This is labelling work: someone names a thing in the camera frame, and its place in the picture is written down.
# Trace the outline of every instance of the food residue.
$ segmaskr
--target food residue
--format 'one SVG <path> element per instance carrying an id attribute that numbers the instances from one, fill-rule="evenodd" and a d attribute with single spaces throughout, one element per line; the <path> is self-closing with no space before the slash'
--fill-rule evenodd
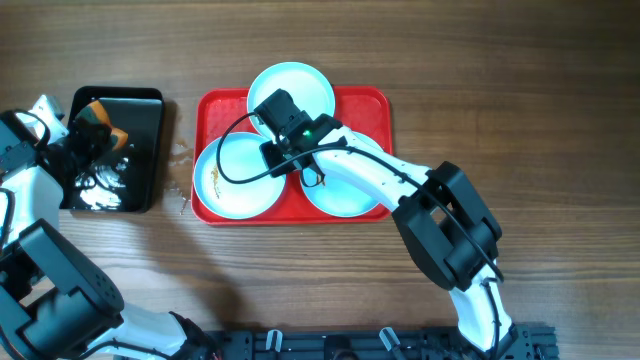
<path id="1" fill-rule="evenodd" d="M 218 165 L 215 165 L 213 170 L 211 170 L 211 177 L 213 178 L 213 191 L 216 193 L 216 197 L 220 199 L 220 189 L 218 188 L 220 173 L 218 172 Z"/>

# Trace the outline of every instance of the wooden table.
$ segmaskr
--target wooden table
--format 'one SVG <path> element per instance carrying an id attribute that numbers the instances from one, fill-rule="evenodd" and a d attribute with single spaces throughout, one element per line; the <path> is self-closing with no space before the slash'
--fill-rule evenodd
<path id="1" fill-rule="evenodd" d="M 153 208 L 60 212 L 129 302 L 205 329 L 456 323 L 390 219 L 213 228 L 192 215 L 198 100 L 294 60 L 380 88 L 400 157 L 466 171 L 504 230 L 515 321 L 556 326 L 564 359 L 640 356 L 637 2 L 3 3 L 0 109 L 47 93 L 68 111 L 96 84 L 171 101 Z"/>

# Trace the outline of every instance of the black cable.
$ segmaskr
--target black cable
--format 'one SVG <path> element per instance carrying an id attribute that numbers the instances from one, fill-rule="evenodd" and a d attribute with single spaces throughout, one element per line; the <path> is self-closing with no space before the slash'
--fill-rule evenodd
<path id="1" fill-rule="evenodd" d="M 76 358 L 73 358 L 72 360 L 84 360 L 84 359 L 88 358 L 89 356 L 95 354 L 96 351 L 98 351 L 98 350 L 100 350 L 102 348 L 105 348 L 107 346 L 113 346 L 116 349 L 117 348 L 123 348 L 123 349 L 129 349 L 129 350 L 133 350 L 133 351 L 139 351 L 139 352 L 146 353 L 146 354 L 149 354 L 149 355 L 159 356 L 159 357 L 167 359 L 167 360 L 171 359 L 171 356 L 169 356 L 167 354 L 164 354 L 164 353 L 161 353 L 160 351 L 158 351 L 156 349 L 149 349 L 149 348 L 145 348 L 145 347 L 142 347 L 142 346 L 123 343 L 123 342 L 120 342 L 120 341 L 117 341 L 117 340 L 111 340 L 111 341 L 106 341 L 106 342 L 103 342 L 101 344 L 98 344 L 98 345 L 92 347 L 91 349 L 85 351 L 82 355 L 80 355 L 80 356 L 78 356 Z"/>
<path id="2" fill-rule="evenodd" d="M 498 282 L 497 279 L 494 278 L 486 278 L 482 281 L 482 286 L 487 292 L 487 296 L 489 297 L 489 302 L 491 303 L 491 310 L 493 311 L 493 347 L 491 348 L 491 354 L 489 356 L 490 360 L 498 360 L 498 346 L 500 344 L 500 315 L 498 315 L 498 305 L 496 304 L 496 299 L 493 297 L 493 292 L 491 291 L 492 282 Z"/>
<path id="3" fill-rule="evenodd" d="M 7 209 L 4 213 L 4 220 L 2 221 L 2 234 L 0 234 L 0 253 L 2 253 L 2 249 L 7 243 L 9 232 L 11 231 L 11 222 L 13 221 L 13 212 L 16 206 L 16 198 L 13 191 L 11 190 L 0 188 L 0 192 L 4 193 L 7 196 Z"/>
<path id="4" fill-rule="evenodd" d="M 284 162 L 274 166 L 271 169 L 268 169 L 256 176 L 252 176 L 248 179 L 242 179 L 242 180 L 233 180 L 230 179 L 222 170 L 222 166 L 220 164 L 220 152 L 222 150 L 222 143 L 224 142 L 224 140 L 226 139 L 227 135 L 229 135 L 229 133 L 231 133 L 231 130 L 233 130 L 234 127 L 236 127 L 242 120 L 246 119 L 247 117 L 251 116 L 251 115 L 257 115 L 255 113 L 248 113 L 244 116 L 242 116 L 240 119 L 236 120 L 233 122 L 233 124 L 231 124 L 231 126 L 224 132 L 224 134 L 222 135 L 222 137 L 220 138 L 220 141 L 218 142 L 218 149 L 216 152 L 216 166 L 218 167 L 218 172 L 220 173 L 220 176 L 222 176 L 223 179 L 225 179 L 227 182 L 231 183 L 231 184 L 236 184 L 236 185 L 241 185 L 241 184 L 247 184 L 253 181 L 256 181 L 258 179 L 261 179 L 267 175 L 272 174 L 273 172 L 291 164 L 292 162 L 303 158 L 305 156 L 309 156 L 311 154 L 317 153 L 317 152 L 321 152 L 321 151 L 329 151 L 329 150 L 343 150 L 343 151 L 347 151 L 347 152 L 354 152 L 360 155 L 363 155 L 375 162 L 377 162 L 378 164 L 382 165 L 383 167 L 385 167 L 386 169 L 388 169 L 389 171 L 391 171 L 394 175 L 400 177 L 400 179 L 402 179 L 403 181 L 408 182 L 409 184 L 413 185 L 416 189 L 418 189 L 424 196 L 426 196 L 431 202 L 433 202 L 433 204 L 437 207 L 440 208 L 440 210 L 442 210 L 442 212 L 445 213 L 446 216 L 449 217 L 449 219 L 451 220 L 451 222 L 453 222 L 453 224 L 455 226 L 458 227 L 458 229 L 460 229 L 460 231 L 462 232 L 462 234 L 465 236 L 465 238 L 467 239 L 467 241 L 469 241 L 469 243 L 471 244 L 471 246 L 476 250 L 476 252 L 482 257 L 483 261 L 489 266 L 489 268 L 491 268 L 491 270 L 494 272 L 494 274 L 496 275 L 496 277 L 498 278 L 500 283 L 504 282 L 504 275 L 502 274 L 502 271 L 500 271 L 500 269 L 498 269 L 498 267 L 496 266 L 496 264 L 493 263 L 493 261 L 491 260 L 491 258 L 489 258 L 489 255 L 487 255 L 487 253 L 482 249 L 482 247 L 480 246 L 480 244 L 478 244 L 478 242 L 471 236 L 471 234 L 469 234 L 469 232 L 462 226 L 462 224 L 458 221 L 458 219 L 456 219 L 453 214 L 451 213 L 451 211 L 449 210 L 449 208 L 447 208 L 443 203 L 441 203 L 435 196 L 433 196 L 429 191 L 427 191 L 427 189 L 424 188 L 424 186 L 422 186 L 422 184 L 418 183 L 417 181 L 413 180 L 409 175 L 407 175 L 406 173 L 396 169 L 395 167 L 393 167 L 392 165 L 390 165 L 389 163 L 387 163 L 386 161 L 380 159 L 379 157 L 370 154 L 364 150 L 358 149 L 356 147 L 353 146 L 340 146 L 340 145 L 326 145 L 326 146 L 321 146 L 321 147 L 317 147 L 315 149 L 311 149 L 305 152 L 302 152 L 298 155 L 295 155 L 287 160 L 285 160 Z"/>
<path id="5" fill-rule="evenodd" d="M 42 138 L 40 138 L 40 140 L 36 144 L 36 149 L 38 151 L 44 150 L 44 148 L 47 146 L 47 144 L 49 144 L 49 139 L 51 139 L 51 130 L 49 130 L 49 127 L 47 126 L 47 123 L 45 123 L 44 120 L 40 119 L 40 117 L 38 115 L 30 113 L 30 112 L 22 110 L 22 109 L 16 109 L 13 112 L 16 113 L 16 114 L 24 114 L 24 115 L 27 115 L 27 116 L 31 116 L 32 118 L 38 120 L 42 124 L 42 126 L 44 126 L 44 134 L 42 134 Z"/>
<path id="6" fill-rule="evenodd" d="M 320 180 L 316 179 L 316 183 L 313 185 L 309 185 L 307 184 L 307 180 L 304 179 L 304 174 L 302 172 L 300 172 L 300 182 L 302 183 L 302 186 L 306 187 L 306 188 L 313 188 L 316 187 L 320 184 L 322 184 L 324 182 L 324 174 L 320 175 Z"/>

